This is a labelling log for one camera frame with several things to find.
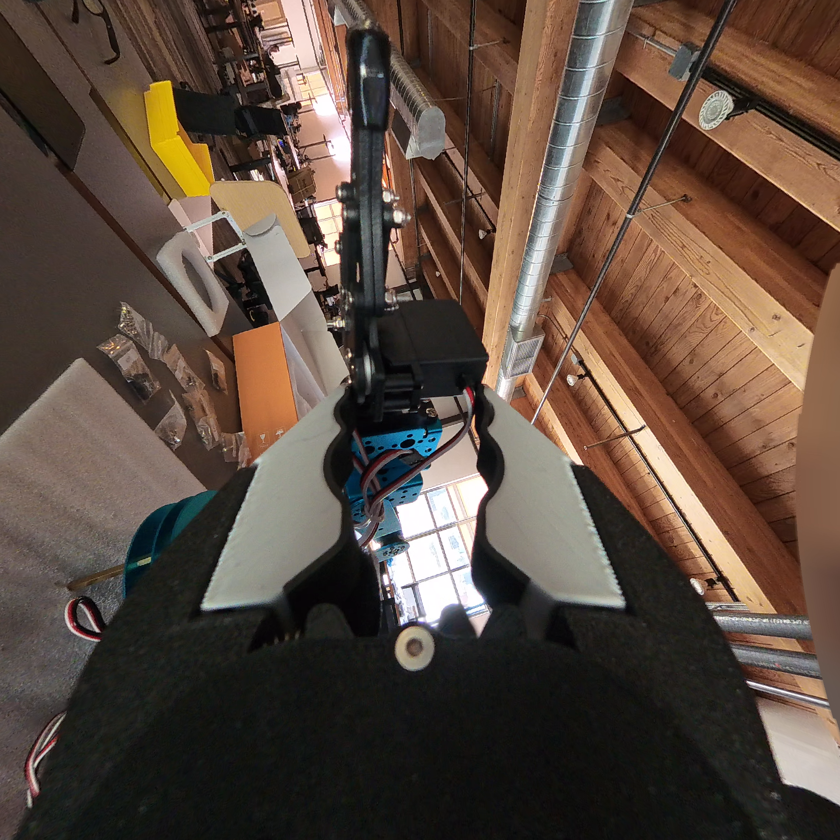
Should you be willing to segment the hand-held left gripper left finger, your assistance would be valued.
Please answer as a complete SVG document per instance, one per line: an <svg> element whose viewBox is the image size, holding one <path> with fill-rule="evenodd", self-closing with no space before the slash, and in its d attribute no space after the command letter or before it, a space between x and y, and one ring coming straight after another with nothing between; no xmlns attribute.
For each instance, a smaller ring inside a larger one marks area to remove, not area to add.
<svg viewBox="0 0 840 840"><path fill-rule="evenodd" d="M256 647L310 616L318 632L368 638L368 555L343 493L354 419L341 385L257 458L201 601L215 644Z"/></svg>

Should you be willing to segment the blue toy robot arm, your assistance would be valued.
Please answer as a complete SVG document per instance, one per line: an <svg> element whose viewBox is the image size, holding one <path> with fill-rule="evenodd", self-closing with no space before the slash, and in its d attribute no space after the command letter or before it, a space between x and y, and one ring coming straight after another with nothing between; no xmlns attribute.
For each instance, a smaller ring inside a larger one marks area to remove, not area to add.
<svg viewBox="0 0 840 840"><path fill-rule="evenodd" d="M379 510L388 497L456 446L458 440L449 440L438 451L424 451L412 468L387 481L370 497L367 489L381 469L409 456L416 448L384 448L368 454L361 432L367 429L374 436L387 433L391 426L405 425L417 415L426 396L460 393L468 403L461 431L468 432L476 417L475 389L483 385L480 381L488 354L456 301L388 301L386 245L391 231L403 225L401 209L382 187L384 137L390 112L391 44L372 24L353 28L346 39L353 131L351 180L337 190L337 199L343 205L343 230L339 237L343 298L339 324L343 331L343 359L348 368L348 375L339 386L347 385L352 391L355 419L350 426L352 470L343 493L350 504L356 535L362 524L353 518L351 498L345 488L351 481L358 484L364 521L370 525L367 533L373 537ZM158 607L161 616L174 623L191 622L201 615L201 601L257 458L173 536L165 551L144 566L143 575L127 590L123 607L126 613L138 613L141 609L151 613L153 607ZM367 555L368 635L375 635L381 603L380 576L373 558Z"/></svg>

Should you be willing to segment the large office window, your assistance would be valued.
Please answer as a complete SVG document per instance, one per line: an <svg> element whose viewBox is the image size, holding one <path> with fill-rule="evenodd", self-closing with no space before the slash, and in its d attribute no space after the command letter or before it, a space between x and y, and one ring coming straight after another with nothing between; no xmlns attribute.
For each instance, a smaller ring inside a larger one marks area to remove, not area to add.
<svg viewBox="0 0 840 840"><path fill-rule="evenodd" d="M485 481L471 476L426 490L397 508L406 551L387 560L385 577L401 625L436 626L447 606L460 605L478 628L490 611L471 573L476 516L487 492Z"/></svg>

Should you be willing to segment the brass rod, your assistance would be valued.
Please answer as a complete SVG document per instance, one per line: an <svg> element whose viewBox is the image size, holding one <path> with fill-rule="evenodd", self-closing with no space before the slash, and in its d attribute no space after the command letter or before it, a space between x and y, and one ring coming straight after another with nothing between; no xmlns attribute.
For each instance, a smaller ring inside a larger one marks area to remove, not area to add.
<svg viewBox="0 0 840 840"><path fill-rule="evenodd" d="M92 574L86 574L66 583L69 592L81 592L87 588L122 577L125 570L125 563L120 563L105 570L99 570Z"/></svg>

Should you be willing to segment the scattered clear screw bags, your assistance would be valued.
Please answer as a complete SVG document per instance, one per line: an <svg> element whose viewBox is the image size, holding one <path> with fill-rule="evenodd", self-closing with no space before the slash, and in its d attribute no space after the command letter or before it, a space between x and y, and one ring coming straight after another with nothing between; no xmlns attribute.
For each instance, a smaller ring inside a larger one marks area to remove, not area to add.
<svg viewBox="0 0 840 840"><path fill-rule="evenodd" d="M214 352L205 350L207 377L202 377L178 346L126 301L120 303L117 330L98 349L116 365L141 404L153 400L162 389L150 362L162 364L180 388L179 394L173 390L164 393L165 410L154 427L156 437L175 451L192 428L206 451L218 451L223 461L239 468L249 466L251 452L245 433L224 430L214 402L216 396L232 395L225 363Z"/></svg>

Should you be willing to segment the white foam sheet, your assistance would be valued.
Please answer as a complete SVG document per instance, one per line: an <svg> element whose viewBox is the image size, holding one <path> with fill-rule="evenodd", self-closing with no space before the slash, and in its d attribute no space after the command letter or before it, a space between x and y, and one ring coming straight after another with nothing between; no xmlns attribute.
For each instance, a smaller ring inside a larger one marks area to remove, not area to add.
<svg viewBox="0 0 840 840"><path fill-rule="evenodd" d="M2 435L1 473L1 834L12 838L26 755L92 648L67 630L67 582L120 564L142 520L204 486L84 360Z"/></svg>

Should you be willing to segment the grey metal pipe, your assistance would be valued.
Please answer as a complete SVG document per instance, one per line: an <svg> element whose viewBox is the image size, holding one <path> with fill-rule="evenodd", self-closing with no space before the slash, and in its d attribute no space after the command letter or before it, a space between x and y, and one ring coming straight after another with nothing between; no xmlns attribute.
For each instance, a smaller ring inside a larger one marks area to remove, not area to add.
<svg viewBox="0 0 840 840"><path fill-rule="evenodd" d="M724 611L713 611L711 615L727 634L813 640L807 616Z"/></svg>
<svg viewBox="0 0 840 840"><path fill-rule="evenodd" d="M731 651L741 665L778 671L792 676L822 678L822 672L814 654L740 644L731 645Z"/></svg>

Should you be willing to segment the light wooden chair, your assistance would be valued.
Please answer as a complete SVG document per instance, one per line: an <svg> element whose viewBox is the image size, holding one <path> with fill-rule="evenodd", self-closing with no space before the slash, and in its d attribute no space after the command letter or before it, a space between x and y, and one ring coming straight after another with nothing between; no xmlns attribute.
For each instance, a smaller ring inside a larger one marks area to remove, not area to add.
<svg viewBox="0 0 840 840"><path fill-rule="evenodd" d="M219 181L210 185L209 194L217 207L228 212L243 231L254 235L267 232L275 217L286 234L296 257L310 256L311 247L291 200L283 187L272 181Z"/></svg>

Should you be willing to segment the black ceiling rod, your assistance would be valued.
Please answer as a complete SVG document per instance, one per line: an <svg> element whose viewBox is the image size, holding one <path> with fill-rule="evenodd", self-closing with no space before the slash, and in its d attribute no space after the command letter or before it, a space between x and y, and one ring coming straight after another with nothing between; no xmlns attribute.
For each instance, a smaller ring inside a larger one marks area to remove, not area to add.
<svg viewBox="0 0 840 840"><path fill-rule="evenodd" d="M639 183L639 186L636 190L635 195L633 196L633 200L630 203L624 220L621 223L621 226L618 228L616 236L612 242L611 247L609 248L605 260L600 268L598 275L595 279L595 283L591 288L590 294L585 301L581 314L577 318L574 323L574 327L570 332L570 337L568 338L568 342L565 345L558 362L556 363L552 375L549 379L548 384L546 385L542 399L538 404L537 408L534 411L534 415L531 420L531 425L535 425L543 406L548 400L550 390L559 375L560 368L562 364L566 361L567 357L569 356L574 341L576 340L579 331L582 328L582 325L588 315L589 310L592 308L592 304L596 299L598 291L600 290L604 279L606 278L606 273L611 267L614 258L616 257L617 250L619 249L620 245L622 244L627 230L629 229L632 221L635 219L637 215L641 212L646 211L647 209L642 208L642 203L645 197L645 194L650 186L651 181L653 180L654 174L657 171L657 168L667 150L670 141L679 125L679 121L681 120L686 108L688 107L690 100L697 89L698 83L702 77L702 74L707 67L708 61L711 57L712 52L716 48L718 41L725 30L725 27L728 24L728 20L730 15L732 14L733 9L737 5L737 1L726 1L723 2L721 6L721 10L719 11L713 26L710 28L710 32L706 37L706 40L703 46L700 49L698 57L694 60L691 65L691 69L689 71L688 80L685 82L682 92L679 95L676 105L674 106L671 116L665 126L665 129L660 137L660 140L656 146L655 152L647 166L647 169L644 173L642 180Z"/></svg>

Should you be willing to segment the yellow plastic tray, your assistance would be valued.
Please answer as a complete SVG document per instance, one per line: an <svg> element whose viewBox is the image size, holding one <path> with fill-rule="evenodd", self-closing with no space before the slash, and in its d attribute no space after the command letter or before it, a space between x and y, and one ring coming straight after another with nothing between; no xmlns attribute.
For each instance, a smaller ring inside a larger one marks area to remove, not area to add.
<svg viewBox="0 0 840 840"><path fill-rule="evenodd" d="M192 142L175 109L172 83L154 81L143 95L150 145L185 196L209 196L215 183L209 149Z"/></svg>

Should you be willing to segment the round white track light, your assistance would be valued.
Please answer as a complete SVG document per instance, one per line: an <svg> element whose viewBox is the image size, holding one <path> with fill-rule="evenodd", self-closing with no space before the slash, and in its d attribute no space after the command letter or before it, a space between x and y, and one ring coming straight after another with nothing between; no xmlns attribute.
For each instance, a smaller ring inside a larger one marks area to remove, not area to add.
<svg viewBox="0 0 840 840"><path fill-rule="evenodd" d="M727 121L735 108L735 99L728 91L712 92L700 105L697 124L700 130L710 132Z"/></svg>

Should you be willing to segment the rows of office workstations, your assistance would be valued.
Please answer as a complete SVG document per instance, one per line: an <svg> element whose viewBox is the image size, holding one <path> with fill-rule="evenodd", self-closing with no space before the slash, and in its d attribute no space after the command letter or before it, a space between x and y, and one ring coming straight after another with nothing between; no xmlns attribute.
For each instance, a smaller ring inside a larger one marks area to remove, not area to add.
<svg viewBox="0 0 840 840"><path fill-rule="evenodd" d="M217 87L241 106L274 109L281 136L213 140L219 179L272 180L310 168L312 202L332 200L350 173L339 45L327 2L194 2Z"/></svg>

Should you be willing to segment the black eyeglasses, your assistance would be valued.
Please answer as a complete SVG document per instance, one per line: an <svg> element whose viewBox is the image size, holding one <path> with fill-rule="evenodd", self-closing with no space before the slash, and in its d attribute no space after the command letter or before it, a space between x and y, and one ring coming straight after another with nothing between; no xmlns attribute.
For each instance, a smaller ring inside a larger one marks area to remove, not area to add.
<svg viewBox="0 0 840 840"><path fill-rule="evenodd" d="M121 58L121 47L109 9L103 1L73 1L70 21L75 26L82 23L100 42L101 63L113 67Z"/></svg>

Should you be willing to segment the silver spiral ventilation duct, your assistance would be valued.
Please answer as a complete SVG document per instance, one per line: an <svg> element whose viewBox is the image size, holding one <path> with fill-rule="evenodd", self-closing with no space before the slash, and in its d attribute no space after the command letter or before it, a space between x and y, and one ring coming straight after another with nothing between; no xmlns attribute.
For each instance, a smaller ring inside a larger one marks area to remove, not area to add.
<svg viewBox="0 0 840 840"><path fill-rule="evenodd" d="M632 8L527 2L483 337L486 383L506 402L509 345L531 338Z"/></svg>

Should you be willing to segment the wide silver ventilation duct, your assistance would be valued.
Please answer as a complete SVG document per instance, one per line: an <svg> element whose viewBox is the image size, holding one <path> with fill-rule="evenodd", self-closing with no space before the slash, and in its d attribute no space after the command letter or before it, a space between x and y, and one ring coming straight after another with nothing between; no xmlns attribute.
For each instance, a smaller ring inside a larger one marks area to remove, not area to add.
<svg viewBox="0 0 840 840"><path fill-rule="evenodd" d="M398 50L391 53L392 132L408 161L433 160L445 148L445 115Z"/></svg>

